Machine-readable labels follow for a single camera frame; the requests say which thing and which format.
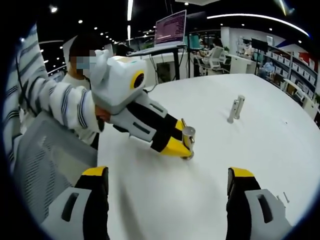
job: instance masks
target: white robot casing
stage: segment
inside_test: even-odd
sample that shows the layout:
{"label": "white robot casing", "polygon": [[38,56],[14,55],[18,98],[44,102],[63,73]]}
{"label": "white robot casing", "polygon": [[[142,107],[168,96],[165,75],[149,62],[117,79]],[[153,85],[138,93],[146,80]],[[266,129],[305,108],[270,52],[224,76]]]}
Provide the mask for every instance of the white robot casing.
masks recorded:
{"label": "white robot casing", "polygon": [[97,52],[90,74],[94,102],[112,115],[118,114],[143,91],[146,71],[144,60]]}

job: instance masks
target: metal cylinder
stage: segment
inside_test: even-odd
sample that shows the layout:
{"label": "metal cylinder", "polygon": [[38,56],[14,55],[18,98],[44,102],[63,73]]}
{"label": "metal cylinder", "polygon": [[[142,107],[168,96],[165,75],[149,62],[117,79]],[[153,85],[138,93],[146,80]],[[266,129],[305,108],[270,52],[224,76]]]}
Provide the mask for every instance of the metal cylinder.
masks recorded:
{"label": "metal cylinder", "polygon": [[240,113],[241,113],[242,107],[244,106],[245,99],[246,98],[243,95],[239,95],[238,96],[237,100],[239,101],[239,106],[238,106],[238,108],[237,108],[237,110],[235,112],[235,116],[234,116],[235,119],[240,119]]}
{"label": "metal cylinder", "polygon": [[196,130],[192,126],[186,126],[182,130],[183,144],[192,152],[195,144]]}
{"label": "metal cylinder", "polygon": [[228,123],[230,123],[230,124],[234,123],[234,118],[236,116],[236,111],[238,109],[238,106],[239,106],[239,101],[238,100],[234,100],[233,104],[232,104],[231,111],[230,111],[230,115],[229,115],[229,117],[227,119]]}
{"label": "metal cylinder", "polygon": [[192,126],[186,126],[186,123],[183,119],[182,122],[183,125],[185,125],[185,127],[182,130],[182,141],[183,144],[190,150],[190,152],[192,152],[191,156],[182,157],[182,159],[190,160],[194,156],[196,130]]}

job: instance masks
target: white wall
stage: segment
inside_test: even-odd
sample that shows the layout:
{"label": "white wall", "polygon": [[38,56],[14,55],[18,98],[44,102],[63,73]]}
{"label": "white wall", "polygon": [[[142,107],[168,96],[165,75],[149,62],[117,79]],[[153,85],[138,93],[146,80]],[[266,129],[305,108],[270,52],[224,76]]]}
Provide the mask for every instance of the white wall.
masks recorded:
{"label": "white wall", "polygon": [[221,27],[221,42],[224,47],[230,48],[230,27]]}
{"label": "white wall", "polygon": [[[256,31],[251,29],[245,29],[245,28],[230,28],[229,29],[229,35],[230,35],[230,54],[236,54],[237,53],[237,41],[240,37],[244,37],[246,39],[258,39],[261,41],[266,42],[267,36],[273,37],[274,46],[277,46],[278,44],[282,43],[285,39],[276,35],[273,35],[271,33],[263,32],[263,31]],[[307,51],[301,48],[298,45],[291,44],[288,46],[281,47],[286,52],[299,52],[299,53],[306,53]]]}

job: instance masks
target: white table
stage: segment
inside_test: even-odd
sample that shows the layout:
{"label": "white table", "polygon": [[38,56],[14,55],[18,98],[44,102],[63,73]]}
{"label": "white table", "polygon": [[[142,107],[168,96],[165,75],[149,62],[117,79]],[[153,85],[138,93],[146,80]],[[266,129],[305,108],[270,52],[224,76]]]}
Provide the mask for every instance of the white table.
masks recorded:
{"label": "white table", "polygon": [[[239,94],[246,97],[241,118],[229,124]],[[137,149],[106,125],[98,164],[109,167],[111,239],[224,240],[231,166],[279,196],[292,225],[300,220],[320,182],[320,131],[294,100],[251,74],[173,81],[150,97],[195,127],[195,155],[185,162]]]}

